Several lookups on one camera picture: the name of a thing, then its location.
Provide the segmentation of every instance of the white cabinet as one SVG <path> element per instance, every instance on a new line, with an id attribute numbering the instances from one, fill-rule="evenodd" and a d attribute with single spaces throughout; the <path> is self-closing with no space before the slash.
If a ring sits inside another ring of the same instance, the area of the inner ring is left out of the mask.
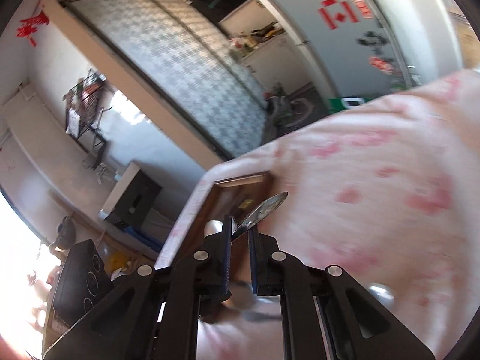
<path id="1" fill-rule="evenodd" d="M 289 95 L 311 82 L 287 34 L 262 43 L 242 60 L 266 91 L 281 83 Z"/>

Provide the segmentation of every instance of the spoon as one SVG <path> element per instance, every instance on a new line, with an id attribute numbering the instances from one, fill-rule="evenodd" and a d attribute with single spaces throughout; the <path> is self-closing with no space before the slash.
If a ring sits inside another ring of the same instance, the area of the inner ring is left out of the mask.
<path id="1" fill-rule="evenodd" d="M 252 227 L 259 222 L 267 218 L 273 211 L 275 211 L 280 204 L 282 204 L 287 196 L 288 192 L 282 192 L 278 195 L 272 196 L 260 204 L 255 210 L 253 210 L 244 220 L 240 223 L 232 234 L 232 241 L 245 234 Z"/>

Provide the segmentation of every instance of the floral tablecloth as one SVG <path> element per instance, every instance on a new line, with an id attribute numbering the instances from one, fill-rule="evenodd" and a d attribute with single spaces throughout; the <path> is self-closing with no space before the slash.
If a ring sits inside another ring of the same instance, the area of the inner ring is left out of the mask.
<path id="1" fill-rule="evenodd" d="M 212 183 L 260 171 L 285 203 L 259 230 L 304 264 L 390 286 L 392 312 L 443 358 L 480 304 L 480 75 L 464 70 L 341 112 L 207 172 L 157 267 L 170 264 Z M 248 261 L 243 269 L 248 276 Z M 257 311 L 279 315 L 279 305 Z M 281 323 L 200 323 L 199 360 L 283 359 Z"/>

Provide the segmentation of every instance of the dark floor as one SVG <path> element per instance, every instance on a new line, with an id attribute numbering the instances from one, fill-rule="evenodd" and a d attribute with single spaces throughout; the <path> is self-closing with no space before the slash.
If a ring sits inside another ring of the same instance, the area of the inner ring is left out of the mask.
<path id="1" fill-rule="evenodd" d="M 313 122 L 323 119 L 324 117 L 329 115 L 325 103 L 312 85 L 303 87 L 300 90 L 289 95 L 289 98 L 291 100 L 299 99 L 302 97 L 306 98 L 311 104 L 313 104 L 312 113 L 306 119 L 302 120 L 301 122 L 297 123 L 292 127 L 278 127 L 276 138 L 298 130 L 302 127 L 308 126 L 309 124 L 312 124 Z"/>

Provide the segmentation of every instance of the black speaker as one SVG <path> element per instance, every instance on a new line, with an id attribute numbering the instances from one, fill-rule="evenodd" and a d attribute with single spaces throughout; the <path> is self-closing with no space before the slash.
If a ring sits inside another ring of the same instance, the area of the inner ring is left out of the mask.
<path id="1" fill-rule="evenodd" d="M 70 249 L 53 296 L 53 309 L 67 325 L 73 326 L 112 288 L 95 244 L 88 239 Z"/>

